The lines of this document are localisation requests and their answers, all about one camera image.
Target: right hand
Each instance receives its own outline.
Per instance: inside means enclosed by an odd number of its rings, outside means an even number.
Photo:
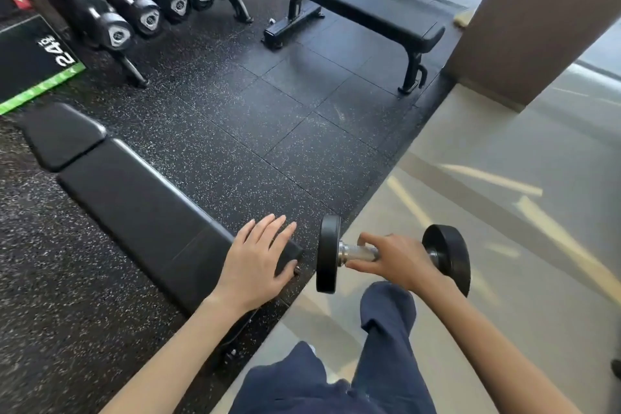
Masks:
[[[430,282],[445,280],[420,241],[396,234],[361,233],[358,245],[367,243],[377,247],[381,258],[375,262],[351,260],[346,263],[347,268],[378,275],[418,295]]]

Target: weight bench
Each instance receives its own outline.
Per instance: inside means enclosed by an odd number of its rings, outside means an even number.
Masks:
[[[22,132],[38,163],[190,316],[213,291],[233,235],[105,128],[64,103],[26,116]],[[299,259],[289,241],[278,262]],[[235,339],[246,314],[222,340]]]
[[[408,94],[417,85],[423,88],[427,81],[427,69],[421,64],[422,55],[431,51],[442,38],[444,25],[403,0],[310,1],[313,3],[304,9],[302,0],[289,1],[287,18],[268,26],[263,32],[263,42],[268,48],[281,48],[283,39],[308,18],[323,18],[323,6],[402,45],[408,53],[408,68],[399,91]]]

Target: bench frame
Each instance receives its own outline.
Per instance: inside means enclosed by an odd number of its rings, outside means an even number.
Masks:
[[[321,9],[323,6],[327,7],[330,11],[337,13],[345,18],[351,19],[348,16],[347,9],[343,9],[339,4],[331,3],[330,0],[310,0],[304,3],[304,0],[290,0],[289,1],[289,13],[286,18],[272,23],[263,32],[263,39],[261,40],[265,46],[269,49],[277,50],[283,47],[283,41],[291,35],[291,33],[305,24],[306,21],[312,18],[325,18]],[[361,23],[373,31],[377,31],[373,27],[373,20],[369,18],[369,23]],[[406,69],[406,76],[403,80],[403,85],[398,88],[399,92],[403,95],[412,93],[412,91],[418,87],[423,88],[427,82],[427,68],[421,64],[422,53],[409,48],[407,42],[395,39],[400,43],[408,53],[408,67]],[[420,80],[417,80],[418,73],[420,72]]]

